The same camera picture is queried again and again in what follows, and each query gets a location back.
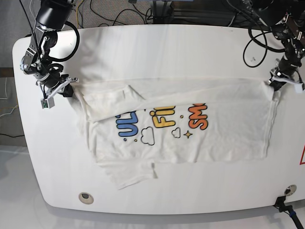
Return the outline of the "white printed T-shirt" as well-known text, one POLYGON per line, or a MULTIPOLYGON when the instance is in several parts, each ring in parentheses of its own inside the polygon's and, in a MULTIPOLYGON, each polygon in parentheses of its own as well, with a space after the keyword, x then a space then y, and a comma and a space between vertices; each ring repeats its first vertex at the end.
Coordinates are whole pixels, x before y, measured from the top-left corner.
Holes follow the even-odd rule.
POLYGON ((281 94, 264 82, 74 88, 69 100, 95 160, 118 189, 157 178, 160 163, 260 160, 281 94))

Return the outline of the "black aluminium frame stand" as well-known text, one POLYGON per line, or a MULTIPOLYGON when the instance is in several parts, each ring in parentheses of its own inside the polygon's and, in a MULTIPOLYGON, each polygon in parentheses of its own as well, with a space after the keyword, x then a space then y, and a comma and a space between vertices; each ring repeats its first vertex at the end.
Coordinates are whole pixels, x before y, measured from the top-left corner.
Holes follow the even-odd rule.
POLYGON ((152 0, 150 7, 153 24, 168 24, 173 19, 173 0, 152 0))

